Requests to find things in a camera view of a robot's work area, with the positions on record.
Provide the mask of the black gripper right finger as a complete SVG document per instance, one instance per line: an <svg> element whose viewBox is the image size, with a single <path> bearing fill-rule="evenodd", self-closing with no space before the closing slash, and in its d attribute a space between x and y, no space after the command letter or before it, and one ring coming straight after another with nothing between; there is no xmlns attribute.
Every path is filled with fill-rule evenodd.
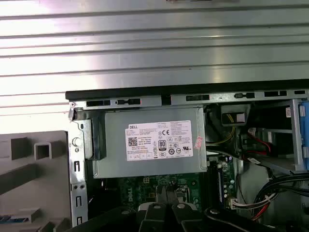
<svg viewBox="0 0 309 232"><path fill-rule="evenodd" d="M184 232L274 232L275 228L261 225L236 213L207 208L199 212L192 204L180 202L173 188L166 188L167 203Z"/></svg>

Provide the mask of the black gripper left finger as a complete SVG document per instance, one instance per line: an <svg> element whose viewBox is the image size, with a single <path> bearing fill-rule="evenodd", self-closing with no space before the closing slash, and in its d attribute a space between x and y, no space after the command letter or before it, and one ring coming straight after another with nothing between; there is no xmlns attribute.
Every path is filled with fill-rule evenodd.
<svg viewBox="0 0 309 232"><path fill-rule="evenodd" d="M126 206L109 210L71 228L72 232L163 232L167 215L166 186L156 189L156 201L141 204L138 211Z"/></svg>

